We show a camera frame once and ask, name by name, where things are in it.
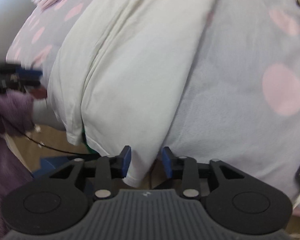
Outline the cream white long-sleeve shirt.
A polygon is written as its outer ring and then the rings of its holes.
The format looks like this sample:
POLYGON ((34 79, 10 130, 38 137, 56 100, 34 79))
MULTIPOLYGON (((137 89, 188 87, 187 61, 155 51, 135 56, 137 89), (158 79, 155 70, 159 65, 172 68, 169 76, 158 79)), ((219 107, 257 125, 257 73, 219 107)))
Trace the cream white long-sleeve shirt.
POLYGON ((130 146, 129 186, 157 157, 216 1, 93 0, 58 51, 47 99, 68 142, 130 146))

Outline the blue object on floor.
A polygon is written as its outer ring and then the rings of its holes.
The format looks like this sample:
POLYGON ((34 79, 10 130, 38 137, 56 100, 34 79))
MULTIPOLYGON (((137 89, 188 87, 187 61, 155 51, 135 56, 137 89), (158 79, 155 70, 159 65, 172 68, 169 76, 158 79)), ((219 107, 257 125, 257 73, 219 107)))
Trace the blue object on floor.
POLYGON ((73 159, 74 157, 67 156, 40 158, 40 167, 32 172, 32 176, 34 179, 37 179, 51 171, 54 171, 73 159))

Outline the grey pink-dotted bed cover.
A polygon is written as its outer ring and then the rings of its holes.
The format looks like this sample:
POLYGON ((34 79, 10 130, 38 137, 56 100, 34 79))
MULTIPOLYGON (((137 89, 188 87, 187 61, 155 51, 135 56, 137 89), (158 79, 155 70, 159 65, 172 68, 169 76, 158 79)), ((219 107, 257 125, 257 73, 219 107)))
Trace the grey pink-dotted bed cover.
MULTIPOLYGON (((7 61, 42 70, 47 89, 63 41, 92 1, 36 8, 7 61)), ((38 122, 65 129, 48 99, 36 113, 38 122)), ((202 163, 222 160, 297 200, 300 8, 295 0, 216 1, 160 149, 164 146, 202 163)))

